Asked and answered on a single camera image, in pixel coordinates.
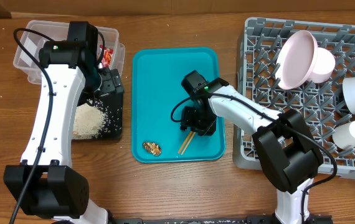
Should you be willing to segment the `red snack wrapper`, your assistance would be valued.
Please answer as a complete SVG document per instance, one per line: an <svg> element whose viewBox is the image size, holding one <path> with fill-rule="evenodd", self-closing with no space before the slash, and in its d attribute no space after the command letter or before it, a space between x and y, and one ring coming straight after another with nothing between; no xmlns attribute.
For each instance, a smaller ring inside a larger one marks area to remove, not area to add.
<svg viewBox="0 0 355 224"><path fill-rule="evenodd" d="M104 53L103 53L103 58L102 58L102 61L99 65L99 68L109 67L111 65L111 60L113 57L114 50L111 48L108 48L108 47L104 47L103 45L100 45L98 55L101 54L102 50L104 50Z"/></svg>

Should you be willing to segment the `gold foil wrapper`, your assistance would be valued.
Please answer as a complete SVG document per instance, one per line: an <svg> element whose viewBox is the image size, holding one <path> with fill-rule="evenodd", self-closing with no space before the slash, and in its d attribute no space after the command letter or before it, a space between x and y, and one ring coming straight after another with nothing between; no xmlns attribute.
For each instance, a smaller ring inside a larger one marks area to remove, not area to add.
<svg viewBox="0 0 355 224"><path fill-rule="evenodd" d="M146 152L154 156L160 156L162 153L160 145L156 144L155 142L144 142L143 148L146 150Z"/></svg>

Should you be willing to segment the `large white plate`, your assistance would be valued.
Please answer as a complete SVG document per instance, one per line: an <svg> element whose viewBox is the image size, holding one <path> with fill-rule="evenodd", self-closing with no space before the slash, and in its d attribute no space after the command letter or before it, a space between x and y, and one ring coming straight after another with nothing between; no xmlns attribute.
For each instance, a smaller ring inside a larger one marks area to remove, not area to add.
<svg viewBox="0 0 355 224"><path fill-rule="evenodd" d="M281 89L297 88L308 79L315 67L317 48L316 39L306 30L288 38L277 58L279 68L275 77L280 80Z"/></svg>

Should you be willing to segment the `small white rice bowl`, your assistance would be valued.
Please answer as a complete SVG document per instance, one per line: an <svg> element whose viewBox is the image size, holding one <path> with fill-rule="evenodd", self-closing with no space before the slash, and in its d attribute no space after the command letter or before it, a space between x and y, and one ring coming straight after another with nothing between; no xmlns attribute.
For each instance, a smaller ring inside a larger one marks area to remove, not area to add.
<svg viewBox="0 0 355 224"><path fill-rule="evenodd" d="M310 80L315 83L327 81L335 68L336 61L334 55L327 49L318 47L317 58Z"/></svg>

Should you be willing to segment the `white cup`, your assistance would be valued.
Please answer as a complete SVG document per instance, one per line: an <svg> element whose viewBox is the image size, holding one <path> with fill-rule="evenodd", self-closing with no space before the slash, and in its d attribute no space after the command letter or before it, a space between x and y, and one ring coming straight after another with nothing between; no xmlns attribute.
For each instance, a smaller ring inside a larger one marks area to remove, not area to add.
<svg viewBox="0 0 355 224"><path fill-rule="evenodd" d="M335 145L340 149L355 147L355 121L338 126L332 135Z"/></svg>

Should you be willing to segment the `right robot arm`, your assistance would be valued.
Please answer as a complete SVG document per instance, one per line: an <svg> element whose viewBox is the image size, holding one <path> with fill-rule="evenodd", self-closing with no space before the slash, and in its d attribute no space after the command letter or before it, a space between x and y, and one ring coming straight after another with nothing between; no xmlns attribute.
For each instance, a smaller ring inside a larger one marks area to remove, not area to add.
<svg viewBox="0 0 355 224"><path fill-rule="evenodd" d="M317 223L308 211L308 189L323 162L321 151L300 112L279 112L244 97L227 81L208 82L197 71L187 74L182 87L193 101L185 106L181 130L211 136L218 117L251 135L261 168L277 189L273 223Z"/></svg>

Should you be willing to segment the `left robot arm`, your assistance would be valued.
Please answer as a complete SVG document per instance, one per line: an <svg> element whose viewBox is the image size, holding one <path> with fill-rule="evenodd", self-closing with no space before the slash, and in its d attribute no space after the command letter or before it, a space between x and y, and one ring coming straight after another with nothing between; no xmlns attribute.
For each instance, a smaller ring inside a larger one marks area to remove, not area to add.
<svg viewBox="0 0 355 224"><path fill-rule="evenodd" d="M125 48L118 31L87 21L31 21L13 37L15 66L41 89L20 162L4 170L14 211L54 223L113 223L73 169L72 141L121 138Z"/></svg>

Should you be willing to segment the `grey dishwasher rack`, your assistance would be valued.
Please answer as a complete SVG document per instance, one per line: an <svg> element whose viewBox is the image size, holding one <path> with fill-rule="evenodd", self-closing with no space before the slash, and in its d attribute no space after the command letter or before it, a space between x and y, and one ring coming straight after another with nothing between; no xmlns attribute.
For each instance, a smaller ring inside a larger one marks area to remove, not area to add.
<svg viewBox="0 0 355 224"><path fill-rule="evenodd" d="M307 30L317 44L329 50L336 61L331 77L324 83L306 82L292 90L278 86L277 58L289 36ZM355 77L355 25L328 24L250 17L237 42L238 91L250 100L273 110L299 111L314 138L330 153L319 168L322 174L333 171L355 179L355 147L340 149L332 140L334 130L355 121L343 98L342 82Z"/></svg>

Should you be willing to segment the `black plastic tray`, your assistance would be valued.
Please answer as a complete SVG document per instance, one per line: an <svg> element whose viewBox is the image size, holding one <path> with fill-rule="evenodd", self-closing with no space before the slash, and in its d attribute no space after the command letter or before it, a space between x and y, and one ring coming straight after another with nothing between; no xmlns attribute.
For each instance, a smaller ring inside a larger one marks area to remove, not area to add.
<svg viewBox="0 0 355 224"><path fill-rule="evenodd" d="M120 139L123 121L123 86L92 96L77 106L72 139Z"/></svg>

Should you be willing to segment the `clear plastic bin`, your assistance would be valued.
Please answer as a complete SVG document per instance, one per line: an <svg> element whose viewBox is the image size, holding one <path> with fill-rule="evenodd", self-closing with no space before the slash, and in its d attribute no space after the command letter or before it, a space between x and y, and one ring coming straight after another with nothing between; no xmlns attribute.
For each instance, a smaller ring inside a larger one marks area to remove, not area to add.
<svg viewBox="0 0 355 224"><path fill-rule="evenodd" d="M69 23L68 22L52 22L52 21L30 21L27 26L28 29L36 30L51 39L56 41L65 40L67 38ZM117 69L119 73L123 73L123 65L125 60L125 46L119 42L119 32L114 28L97 27L105 38L106 51L105 57L110 56L111 59L103 60L104 64L113 70ZM39 58L39 50L44 46L48 40L31 32L23 32L20 39L21 44L32 54L35 58ZM13 65L27 74L27 79L30 83L40 85L42 81L42 72L31 58L17 48L14 57Z"/></svg>

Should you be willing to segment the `spilled rice pile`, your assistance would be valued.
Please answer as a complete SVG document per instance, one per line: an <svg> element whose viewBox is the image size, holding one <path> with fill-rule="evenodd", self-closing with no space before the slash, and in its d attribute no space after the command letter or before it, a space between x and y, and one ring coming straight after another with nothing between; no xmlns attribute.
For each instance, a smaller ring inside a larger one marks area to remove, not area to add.
<svg viewBox="0 0 355 224"><path fill-rule="evenodd" d="M102 102L77 107L73 125L74 140L119 139L122 134L121 109L112 111Z"/></svg>

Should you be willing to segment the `teal serving tray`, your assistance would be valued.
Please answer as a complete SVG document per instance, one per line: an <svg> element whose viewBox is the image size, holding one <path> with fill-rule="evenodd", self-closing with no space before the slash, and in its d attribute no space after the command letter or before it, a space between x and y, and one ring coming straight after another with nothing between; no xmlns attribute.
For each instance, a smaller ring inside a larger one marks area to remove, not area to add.
<svg viewBox="0 0 355 224"><path fill-rule="evenodd" d="M211 136L194 136L185 153L178 150L189 134L173 122L188 94L181 85L185 75L198 71L206 80L219 76L217 54L208 47L141 50L133 57L131 97L131 151L142 163L213 161L226 149L225 125L216 120ZM144 142L159 144L162 153L154 156L143 148Z"/></svg>

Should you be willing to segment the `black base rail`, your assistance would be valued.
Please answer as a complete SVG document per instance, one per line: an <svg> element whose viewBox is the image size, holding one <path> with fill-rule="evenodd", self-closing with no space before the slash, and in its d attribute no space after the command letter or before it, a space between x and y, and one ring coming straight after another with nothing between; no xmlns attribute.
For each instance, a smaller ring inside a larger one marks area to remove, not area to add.
<svg viewBox="0 0 355 224"><path fill-rule="evenodd" d="M275 224L279 223L274 215L255 215L246 218L190 218L190 219L165 219L142 220L141 218L113 219L116 224Z"/></svg>

